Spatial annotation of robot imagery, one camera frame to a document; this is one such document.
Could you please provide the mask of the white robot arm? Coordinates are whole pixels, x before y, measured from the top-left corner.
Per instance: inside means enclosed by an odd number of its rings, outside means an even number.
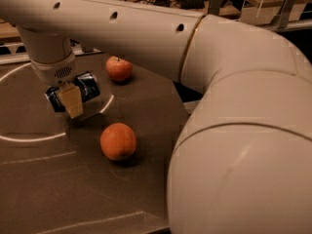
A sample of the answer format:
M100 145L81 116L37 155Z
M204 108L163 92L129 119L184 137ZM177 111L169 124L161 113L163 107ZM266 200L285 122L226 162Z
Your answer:
M0 234L312 234L312 85L284 37L114 0L0 0L99 97L71 120L53 76L1 69Z

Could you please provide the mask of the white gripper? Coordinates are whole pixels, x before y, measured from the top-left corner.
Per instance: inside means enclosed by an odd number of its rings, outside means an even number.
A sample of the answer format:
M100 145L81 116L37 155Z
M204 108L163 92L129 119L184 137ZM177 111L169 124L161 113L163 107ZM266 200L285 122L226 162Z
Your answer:
M52 63L33 60L32 68L37 77L49 86L59 86L58 98L71 119L83 114L83 102L80 89L72 83L77 75L76 57L71 53L67 58Z

